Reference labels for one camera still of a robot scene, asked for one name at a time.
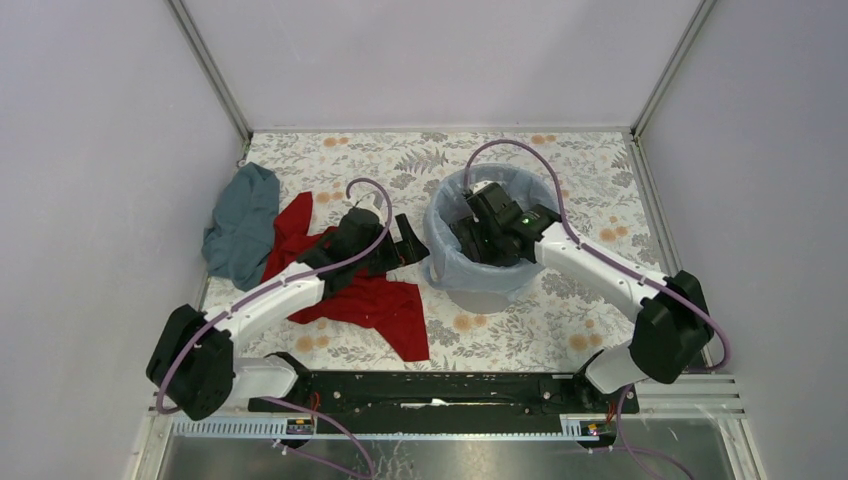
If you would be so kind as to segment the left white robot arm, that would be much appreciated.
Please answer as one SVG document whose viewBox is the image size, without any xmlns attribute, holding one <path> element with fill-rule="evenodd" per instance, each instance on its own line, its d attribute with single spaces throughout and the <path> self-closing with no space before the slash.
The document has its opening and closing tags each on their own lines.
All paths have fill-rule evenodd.
<svg viewBox="0 0 848 480">
<path fill-rule="evenodd" d="M 405 215 L 392 223 L 399 240 L 376 213 L 352 208 L 337 226 L 297 249 L 280 272 L 231 303 L 206 312 L 190 305 L 173 310 L 146 367 L 158 389 L 156 409 L 202 420 L 225 405 L 262 397 L 288 411 L 301 409 L 311 387 L 292 361 L 239 352 L 276 322 L 317 307 L 338 306 L 344 319 L 375 326 L 419 358 L 425 334 L 401 336 L 396 328 L 405 319 L 422 325 L 420 294 L 411 284 L 388 281 L 387 274 L 423 261 L 429 250 Z"/>
</svg>

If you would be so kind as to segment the grey plastic trash bin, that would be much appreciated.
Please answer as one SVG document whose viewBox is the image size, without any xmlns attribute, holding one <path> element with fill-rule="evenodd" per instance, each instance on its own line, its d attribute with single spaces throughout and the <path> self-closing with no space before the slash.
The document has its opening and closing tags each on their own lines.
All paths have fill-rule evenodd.
<svg viewBox="0 0 848 480">
<path fill-rule="evenodd" d="M 532 282 L 511 277 L 474 277 L 461 281 L 446 290 L 447 296 L 460 308 L 476 314 L 492 314 L 504 311 L 521 295 L 526 293 Z"/>
</svg>

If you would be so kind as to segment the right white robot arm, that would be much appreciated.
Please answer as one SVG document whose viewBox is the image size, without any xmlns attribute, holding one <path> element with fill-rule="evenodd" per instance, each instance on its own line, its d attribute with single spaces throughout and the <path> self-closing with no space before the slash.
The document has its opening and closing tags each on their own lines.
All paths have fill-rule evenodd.
<svg viewBox="0 0 848 480">
<path fill-rule="evenodd" d="M 559 212 L 541 204 L 524 209 L 495 182 L 480 182 L 463 198 L 470 213 L 450 228 L 469 259 L 497 266 L 525 260 L 570 275 L 633 323 L 631 339 L 578 370 L 573 396 L 583 410 L 601 410 L 613 393 L 642 380 L 673 383 L 713 339 L 693 275 L 669 277 L 582 240 Z"/>
</svg>

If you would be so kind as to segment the light blue plastic trash bag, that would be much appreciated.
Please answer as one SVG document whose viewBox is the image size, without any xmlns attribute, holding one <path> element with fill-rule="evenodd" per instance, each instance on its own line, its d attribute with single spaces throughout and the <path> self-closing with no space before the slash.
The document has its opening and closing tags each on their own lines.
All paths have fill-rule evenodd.
<svg viewBox="0 0 848 480">
<path fill-rule="evenodd" d="M 472 184 L 500 184 L 524 209 L 542 204 L 558 209 L 558 196 L 550 182 L 530 170 L 509 164 L 483 163 L 471 167 Z M 429 285 L 443 291 L 494 293 L 515 298 L 544 267 L 521 260 L 508 267 L 480 264 L 460 251 L 460 242 L 449 224 L 471 214 L 464 192 L 464 171 L 448 175 L 438 185 L 423 216 L 423 230 L 430 255 L 422 262 Z"/>
</svg>

